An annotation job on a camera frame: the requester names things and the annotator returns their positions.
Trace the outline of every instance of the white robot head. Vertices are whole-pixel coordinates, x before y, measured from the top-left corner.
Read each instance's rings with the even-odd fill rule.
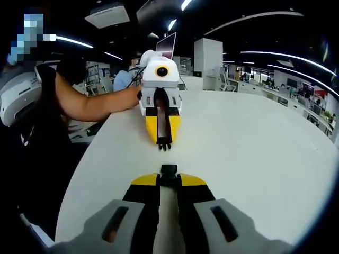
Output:
[[[177,88],[179,72],[173,60],[148,50],[141,57],[140,65],[146,66],[142,77],[144,87]]]

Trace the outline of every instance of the office chair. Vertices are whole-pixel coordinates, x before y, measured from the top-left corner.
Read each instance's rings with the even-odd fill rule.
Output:
[[[220,72],[221,86],[220,91],[222,92],[234,92],[235,86],[228,84],[228,80],[226,79],[225,72]]]

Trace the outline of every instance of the black ceiling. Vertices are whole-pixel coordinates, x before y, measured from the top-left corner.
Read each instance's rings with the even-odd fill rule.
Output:
[[[184,0],[175,0],[180,5]],[[177,32],[175,55],[194,57],[194,41],[200,38],[219,40],[224,43],[225,60],[255,62],[257,67],[267,68],[267,64],[279,65],[276,61],[288,60],[269,55],[241,54],[240,51],[271,51],[303,57],[330,70],[335,70],[339,55],[338,22],[335,19],[336,11],[330,8],[330,3],[310,5],[296,1],[217,1],[192,0],[184,12],[171,15],[164,12],[154,13],[157,22],[151,24],[147,30],[140,27],[136,12],[145,4],[146,0],[125,0],[125,8],[131,21],[125,24],[98,29],[84,20],[90,10],[103,4],[115,2],[112,0],[50,1],[44,5],[45,13],[49,16],[46,22],[47,33],[56,33],[94,46],[94,49],[84,48],[63,41],[41,42],[35,52],[40,60],[51,60],[58,55],[52,52],[80,52],[89,60],[119,62],[117,59],[103,54],[107,51],[116,56],[124,57],[131,51],[143,52],[154,48],[157,40],[150,40],[147,35],[152,31],[160,38],[167,32],[172,19],[177,19],[173,32]],[[264,12],[290,11],[304,14],[304,17],[290,15],[275,15],[256,17],[226,26],[207,36],[206,32],[241,18]],[[323,62],[326,45],[328,56]],[[313,76],[327,84],[331,74],[308,63],[292,60],[299,72]]]

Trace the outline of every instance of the person's arm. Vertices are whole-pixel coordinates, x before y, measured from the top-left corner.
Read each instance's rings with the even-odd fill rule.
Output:
[[[97,122],[111,113],[124,111],[138,104],[140,87],[119,92],[86,97],[56,74],[56,95],[61,108],[70,118],[82,122]]]

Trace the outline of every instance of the black t-shirt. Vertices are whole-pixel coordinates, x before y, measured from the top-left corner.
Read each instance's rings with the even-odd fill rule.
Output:
[[[45,217],[49,217],[48,225],[51,217],[56,222],[76,165],[56,97],[56,71],[46,65],[37,69],[41,97],[19,124],[7,128],[0,122],[0,153],[13,203],[32,223],[43,226]]]

